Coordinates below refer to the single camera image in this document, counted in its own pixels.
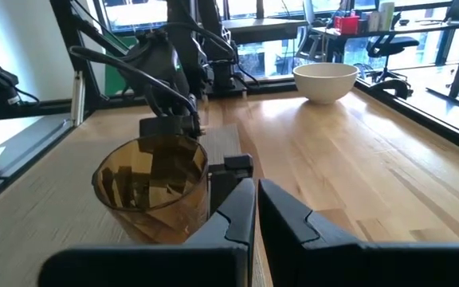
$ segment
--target white wall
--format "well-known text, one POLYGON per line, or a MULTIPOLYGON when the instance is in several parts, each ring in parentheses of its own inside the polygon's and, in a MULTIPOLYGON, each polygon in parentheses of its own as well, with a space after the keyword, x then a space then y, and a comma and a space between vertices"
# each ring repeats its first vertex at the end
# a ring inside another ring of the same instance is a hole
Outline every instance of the white wall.
MULTIPOLYGON (((80 2, 95 15, 87 1, 80 2)), ((42 101, 72 97, 73 67, 48 0, 0 0, 0 65, 42 101)), ((104 67, 96 66, 95 74, 103 88, 104 67)), ((38 119, 0 120, 0 144, 38 119)))

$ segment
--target white bowl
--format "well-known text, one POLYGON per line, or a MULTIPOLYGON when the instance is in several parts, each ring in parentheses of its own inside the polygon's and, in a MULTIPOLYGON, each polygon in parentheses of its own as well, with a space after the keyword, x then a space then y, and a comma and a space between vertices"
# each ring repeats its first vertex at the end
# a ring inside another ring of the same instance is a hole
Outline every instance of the white bowl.
POLYGON ((313 103, 332 104, 353 88, 359 70, 352 65, 319 63, 293 70, 296 88, 313 103))

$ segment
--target wooden table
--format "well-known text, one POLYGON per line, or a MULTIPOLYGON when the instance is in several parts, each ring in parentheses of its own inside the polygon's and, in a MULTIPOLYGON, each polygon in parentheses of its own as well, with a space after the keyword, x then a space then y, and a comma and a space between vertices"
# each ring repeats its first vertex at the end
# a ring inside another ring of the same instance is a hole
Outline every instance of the wooden table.
MULTIPOLYGON (((0 286, 33 285, 41 263, 68 246, 128 243, 89 176, 137 134, 143 114, 97 112, 0 195, 0 286)), ((459 148, 369 96, 322 106, 294 92, 218 100, 201 116, 211 127, 237 125, 256 179, 363 240, 459 242, 459 148)), ((256 248, 267 270, 259 232, 256 248)), ((256 285, 270 286, 269 273, 256 285)))

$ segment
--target red box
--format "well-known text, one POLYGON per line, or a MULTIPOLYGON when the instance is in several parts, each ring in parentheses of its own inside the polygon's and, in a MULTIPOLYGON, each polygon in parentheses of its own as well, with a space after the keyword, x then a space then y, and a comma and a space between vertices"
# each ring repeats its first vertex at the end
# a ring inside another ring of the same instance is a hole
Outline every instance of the red box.
POLYGON ((342 35, 356 35, 359 33, 359 16, 335 17, 334 27, 342 35))

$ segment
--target transparent cup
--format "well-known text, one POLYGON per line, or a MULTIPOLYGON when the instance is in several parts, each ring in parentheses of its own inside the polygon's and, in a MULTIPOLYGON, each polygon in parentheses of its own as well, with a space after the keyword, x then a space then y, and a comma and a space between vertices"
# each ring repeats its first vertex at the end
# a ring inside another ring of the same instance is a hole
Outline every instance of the transparent cup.
POLYGON ((208 157, 185 136, 151 136, 113 151, 92 178, 131 239, 181 244, 208 219, 208 157))

